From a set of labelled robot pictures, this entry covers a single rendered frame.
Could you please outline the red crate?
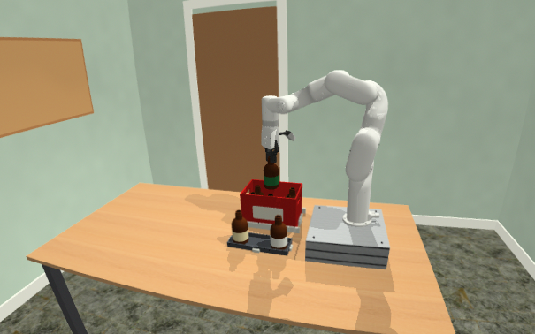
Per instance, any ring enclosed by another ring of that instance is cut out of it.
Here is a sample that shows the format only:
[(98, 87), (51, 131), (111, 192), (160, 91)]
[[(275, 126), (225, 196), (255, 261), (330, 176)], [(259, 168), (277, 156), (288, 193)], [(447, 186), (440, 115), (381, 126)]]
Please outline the red crate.
[[(261, 187), (261, 192), (264, 195), (250, 194), (255, 192), (256, 185)], [(295, 188), (295, 199), (286, 198), (286, 195), (289, 195), (290, 187)], [(248, 190), (249, 194), (246, 194)], [(273, 194), (273, 196), (268, 196), (268, 194)], [(270, 190), (264, 187), (263, 180), (251, 179), (241, 191), (240, 198), (242, 217), (247, 221), (274, 224), (275, 216), (281, 215), (282, 223), (286, 226), (298, 226), (298, 220), (302, 213), (302, 194), (295, 183), (279, 181), (279, 187)]]

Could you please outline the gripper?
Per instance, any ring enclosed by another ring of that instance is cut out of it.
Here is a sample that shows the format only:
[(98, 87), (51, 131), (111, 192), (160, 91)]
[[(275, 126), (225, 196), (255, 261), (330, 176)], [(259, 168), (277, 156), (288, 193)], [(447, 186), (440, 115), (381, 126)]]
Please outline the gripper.
[[(265, 148), (266, 161), (268, 162), (269, 156), (270, 163), (276, 163), (277, 153), (279, 152), (279, 126), (262, 126), (261, 144)], [(273, 146), (275, 147), (273, 148)]]

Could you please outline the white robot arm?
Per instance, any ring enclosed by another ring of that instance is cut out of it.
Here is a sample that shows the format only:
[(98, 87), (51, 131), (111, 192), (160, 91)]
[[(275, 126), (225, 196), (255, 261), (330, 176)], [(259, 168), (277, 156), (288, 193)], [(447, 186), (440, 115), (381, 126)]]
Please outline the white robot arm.
[(265, 127), (278, 126), (279, 114), (287, 114), (294, 109), (298, 110), (333, 95), (366, 105), (361, 128), (353, 139), (346, 164), (346, 173), (349, 177), (348, 208), (343, 216), (346, 224), (364, 227), (371, 224), (373, 217), (379, 218), (379, 214), (374, 214), (375, 211), (370, 212), (369, 207), (373, 160), (386, 121), (388, 100), (385, 91), (376, 82), (363, 81), (348, 75), (342, 70), (332, 71), (326, 75), (327, 78), (324, 76), (312, 81), (306, 88), (291, 95), (264, 96), (262, 98), (262, 124)]

